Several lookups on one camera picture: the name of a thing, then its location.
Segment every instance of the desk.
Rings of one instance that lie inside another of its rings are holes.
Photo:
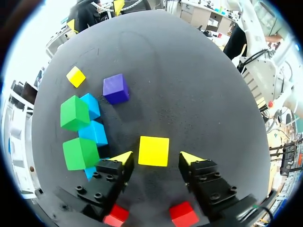
[[[210,9],[201,4],[192,3],[188,0],[182,0],[180,17],[194,27],[202,25],[202,29],[208,29],[214,32],[227,35],[234,20],[226,15]],[[208,26],[209,19],[218,21],[218,26]]]
[[[73,66],[86,76],[79,88],[66,78]],[[118,73],[130,100],[110,105],[102,96],[103,79]],[[191,25],[160,10],[129,13],[89,27],[60,48],[33,114],[34,161],[45,193],[56,186],[74,193],[87,182],[84,171],[66,168],[62,143],[78,134],[60,127],[60,105],[88,92],[100,105],[109,156],[134,152],[134,172],[117,200],[130,211],[125,225],[172,227],[169,207],[184,201],[200,218],[196,226],[208,223],[182,180],[180,151],[214,160],[238,187],[239,199],[266,197],[269,151],[254,97],[230,59]],[[167,167],[138,164],[141,135],[169,138]]]

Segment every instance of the purple cube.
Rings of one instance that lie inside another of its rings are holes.
[[[111,105],[129,100],[128,86],[123,74],[118,74],[103,80],[103,96]]]

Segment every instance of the drawer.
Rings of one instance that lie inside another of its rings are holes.
[[[187,12],[187,13],[193,14],[194,7],[190,6],[190,5],[187,5],[185,3],[182,3],[182,10],[185,11],[185,12]]]

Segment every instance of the blue cube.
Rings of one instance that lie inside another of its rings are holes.
[[[84,170],[84,172],[85,172],[85,174],[86,174],[86,177],[87,177],[88,181],[91,180],[91,178],[93,177],[94,172],[96,172],[96,171],[97,171],[97,169],[96,169],[95,166],[90,167],[90,168],[86,168],[86,169]]]
[[[99,104],[94,96],[92,96],[90,93],[87,93],[86,95],[82,96],[80,99],[89,106],[89,119],[91,121],[100,117],[101,114],[99,110]]]
[[[79,137],[95,141],[97,147],[108,144],[104,126],[96,121],[90,121],[88,127],[80,129]]]

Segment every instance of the red cube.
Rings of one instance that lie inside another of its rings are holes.
[[[103,222],[110,226],[120,227],[127,220],[128,214],[128,211],[115,204],[109,215],[104,217]]]
[[[189,227],[199,221],[189,202],[183,202],[169,209],[170,217],[176,227]]]

